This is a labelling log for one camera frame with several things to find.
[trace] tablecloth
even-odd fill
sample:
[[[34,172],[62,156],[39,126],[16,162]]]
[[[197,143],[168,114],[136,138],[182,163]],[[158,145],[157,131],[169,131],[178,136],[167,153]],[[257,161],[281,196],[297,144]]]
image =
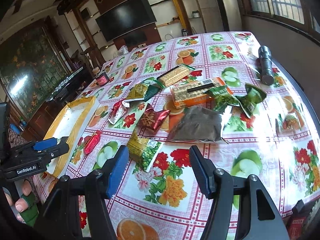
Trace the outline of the tablecloth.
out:
[[[177,84],[222,77],[235,95],[246,94],[245,83],[254,84],[267,94],[250,119],[234,107],[223,132],[223,138],[229,144],[197,144],[204,157],[228,172],[232,169],[237,174],[256,172],[283,218],[290,215],[298,200],[318,197],[319,136],[315,123],[301,96],[276,65],[273,65],[274,84],[265,86],[261,83],[257,60],[259,47],[250,32],[205,33],[156,43],[110,60],[106,67],[110,82],[104,87],[93,82],[80,95],[95,95],[102,107],[85,129],[66,174],[71,178],[85,176],[96,164],[98,152],[110,146],[115,154],[121,144],[126,145],[147,103],[131,103],[129,112],[111,125],[107,118],[114,103],[125,98],[135,84],[185,63],[195,70]],[[168,132],[183,116],[183,109],[173,107],[169,88],[163,89],[148,103],[156,111],[170,109],[169,122],[156,134],[137,126],[138,135],[165,141]],[[201,106],[211,108],[212,104],[207,102]],[[295,129],[282,129],[287,116],[295,116],[295,124],[299,124]],[[96,130],[102,131],[101,141],[86,156],[84,142]],[[118,191],[106,201],[118,236],[120,231],[126,230],[122,227],[124,222],[129,221],[134,234],[141,234],[140,239],[144,239],[144,235],[161,240],[200,239],[212,201],[199,191],[188,158],[191,145],[165,142],[148,173],[129,160]],[[46,173],[34,177],[43,202],[56,181]],[[228,239],[234,238],[237,226],[236,200],[234,203]],[[79,197],[79,208],[83,235],[88,236],[90,230],[83,196]]]

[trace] finger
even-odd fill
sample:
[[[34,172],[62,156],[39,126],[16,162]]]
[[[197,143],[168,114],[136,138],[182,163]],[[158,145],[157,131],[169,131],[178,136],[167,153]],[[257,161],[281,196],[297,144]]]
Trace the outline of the finger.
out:
[[[20,214],[17,215],[17,219],[20,221],[20,222],[24,222],[22,216]]]
[[[10,197],[9,194],[7,193],[4,193],[5,194],[5,197],[7,198],[7,201],[9,203],[9,206],[12,206],[13,205],[13,201],[12,201],[12,198]]]
[[[28,209],[29,205],[23,198],[19,198],[18,201],[15,203],[15,207],[18,210],[18,212],[21,213]]]
[[[22,193],[26,196],[28,196],[32,191],[32,187],[30,185],[30,182],[25,180],[22,184]]]

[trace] orange cracker package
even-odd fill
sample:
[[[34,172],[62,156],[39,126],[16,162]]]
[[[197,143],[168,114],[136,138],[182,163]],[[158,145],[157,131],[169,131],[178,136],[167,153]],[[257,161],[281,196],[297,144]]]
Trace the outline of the orange cracker package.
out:
[[[221,78],[214,77],[171,88],[174,106],[177,109],[180,109],[208,102],[213,99],[209,95],[205,94],[208,88],[224,85],[226,84]],[[229,88],[227,88],[227,90],[230,94],[233,94]]]

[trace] television screen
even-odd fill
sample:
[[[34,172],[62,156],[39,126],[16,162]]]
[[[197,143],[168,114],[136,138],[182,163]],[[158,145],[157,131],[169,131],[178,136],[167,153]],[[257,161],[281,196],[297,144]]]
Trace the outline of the television screen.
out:
[[[129,31],[156,22],[148,0],[127,0],[96,19],[107,41]]]

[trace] blue gripper pad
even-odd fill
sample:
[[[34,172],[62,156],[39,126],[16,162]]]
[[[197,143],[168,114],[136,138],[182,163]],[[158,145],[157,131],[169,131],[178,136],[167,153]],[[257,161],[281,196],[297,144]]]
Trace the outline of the blue gripper pad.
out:
[[[52,137],[43,141],[36,142],[36,144],[33,146],[33,149],[36,151],[42,151],[44,149],[57,145],[57,143],[57,139]]]
[[[211,199],[212,193],[216,190],[213,176],[214,164],[211,160],[205,159],[195,145],[190,147],[189,159],[201,193],[207,199]]]
[[[108,199],[112,197],[112,195],[116,194],[116,191],[120,185],[122,180],[122,175],[129,161],[129,150],[127,146],[121,145],[116,155],[113,157],[115,163],[110,172],[108,179],[108,189],[106,195]]]

